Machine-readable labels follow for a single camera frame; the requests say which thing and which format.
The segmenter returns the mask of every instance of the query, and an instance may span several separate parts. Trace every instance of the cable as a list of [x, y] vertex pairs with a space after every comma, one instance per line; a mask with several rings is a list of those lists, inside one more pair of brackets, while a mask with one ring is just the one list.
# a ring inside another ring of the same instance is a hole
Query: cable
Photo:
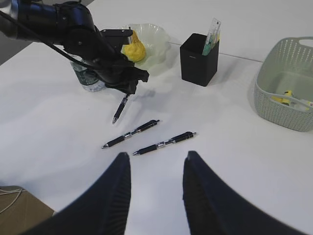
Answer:
[[0, 211], [0, 214], [3, 213], [4, 211], [6, 211], [8, 208], [10, 208], [10, 206], [12, 206], [16, 202], [16, 200], [19, 198], [19, 196], [22, 193], [22, 191], [24, 191], [24, 190], [20, 189], [18, 191], [14, 191], [13, 190], [11, 192], [7, 192], [7, 194], [18, 192], [18, 195], [16, 196], [16, 198], [6, 208], [4, 208], [3, 210]]
[[10, 191], [0, 189], [0, 191], [2, 191], [2, 192], [16, 192], [16, 191], [20, 191], [20, 190], [21, 190], [21, 188], [17, 188], [17, 189], [10, 190]]
[[0, 11], [0, 16], [4, 17], [5, 19], [7, 19], [8, 21], [14, 23], [15, 25], [17, 25], [18, 27], [20, 27], [21, 29], [23, 29], [26, 33], [28, 33], [29, 35], [37, 38], [39, 41], [41, 41], [42, 43], [46, 44], [48, 47], [50, 47], [51, 49], [55, 50], [56, 52], [58, 52], [59, 54], [61, 54], [62, 56], [64, 56], [65, 58], [69, 59], [70, 61], [83, 66], [87, 69], [91, 69], [91, 70], [97, 70], [100, 69], [99, 67], [94, 67], [88, 64], [85, 64], [81, 61], [78, 61], [74, 58], [72, 58], [70, 55], [66, 54], [64, 51], [62, 51], [61, 49], [58, 49], [54, 44], [46, 41], [45, 39], [43, 39], [40, 35], [38, 35], [37, 33], [35, 33], [33, 30], [27, 28], [25, 25], [23, 25], [22, 23], [18, 22], [17, 20], [13, 19], [11, 16], [3, 13], [2, 11]]

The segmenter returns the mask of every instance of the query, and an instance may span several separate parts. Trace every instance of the bowl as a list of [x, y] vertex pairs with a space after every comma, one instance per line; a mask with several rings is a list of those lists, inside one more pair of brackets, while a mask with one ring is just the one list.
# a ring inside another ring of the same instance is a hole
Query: bowl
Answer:
[[165, 30], [151, 23], [127, 24], [122, 29], [129, 27], [137, 33], [139, 40], [146, 48], [145, 58], [136, 62], [135, 66], [142, 70], [149, 70], [153, 65], [162, 63], [166, 58], [166, 51], [170, 48], [168, 42], [170, 37]]

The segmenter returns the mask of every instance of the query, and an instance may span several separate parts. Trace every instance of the black pen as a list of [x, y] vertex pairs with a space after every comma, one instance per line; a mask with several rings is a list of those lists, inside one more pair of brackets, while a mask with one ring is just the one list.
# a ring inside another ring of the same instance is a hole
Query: black pen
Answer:
[[159, 122], [160, 120], [151, 120], [145, 124], [143, 124], [142, 126], [139, 126], [138, 128], [134, 129], [133, 131], [131, 132], [128, 132], [120, 137], [117, 137], [116, 139], [110, 141], [110, 142], [107, 142], [104, 146], [102, 146], [102, 149], [103, 148], [109, 148], [109, 147], [112, 147], [113, 145], [116, 145], [117, 143], [121, 143], [122, 141], [134, 136], [135, 134], [137, 133], [140, 133], [140, 132], [143, 132], [145, 130], [148, 130], [149, 128], [157, 125], [157, 123]]
[[169, 139], [166, 142], [160, 142], [160, 143], [157, 143], [157, 144], [153, 144], [153, 145], [151, 145], [149, 147], [142, 148], [142, 149], [134, 152], [133, 155], [142, 155], [142, 154], [145, 154], [145, 153], [149, 153], [151, 151], [157, 150], [159, 148], [163, 148], [163, 147], [168, 146], [170, 144], [178, 143], [178, 142], [181, 142], [181, 141], [193, 138], [195, 136], [195, 134], [196, 133], [192, 133], [192, 132], [188, 131], [188, 132], [186, 132], [184, 134], [181, 134], [179, 136], [175, 136], [175, 137]]
[[130, 94], [125, 94], [124, 98], [122, 99], [122, 102], [119, 104], [118, 109], [116, 110], [116, 113], [114, 114], [112, 124], [116, 123], [116, 121], [119, 119], [119, 116], [121, 116], [121, 113], [123, 109], [125, 108], [125, 105], [128, 101]]

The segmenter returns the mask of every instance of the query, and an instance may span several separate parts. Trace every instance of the woven plastic basket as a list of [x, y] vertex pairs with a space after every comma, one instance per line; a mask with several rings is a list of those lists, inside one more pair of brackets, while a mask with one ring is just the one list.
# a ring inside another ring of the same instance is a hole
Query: woven plastic basket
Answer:
[[[313, 129], [313, 47], [300, 44], [313, 37], [285, 38], [278, 42], [263, 63], [255, 82], [254, 103], [262, 118], [297, 130]], [[284, 96], [292, 90], [293, 97]], [[304, 111], [273, 99], [284, 98], [304, 107]]]

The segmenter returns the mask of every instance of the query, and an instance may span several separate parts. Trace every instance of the pen cup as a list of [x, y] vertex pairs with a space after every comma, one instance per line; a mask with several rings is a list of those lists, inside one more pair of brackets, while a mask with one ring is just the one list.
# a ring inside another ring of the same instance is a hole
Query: pen cup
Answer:
[[181, 78], [206, 87], [217, 71], [218, 41], [208, 55], [202, 55], [206, 36], [193, 33], [180, 47]]

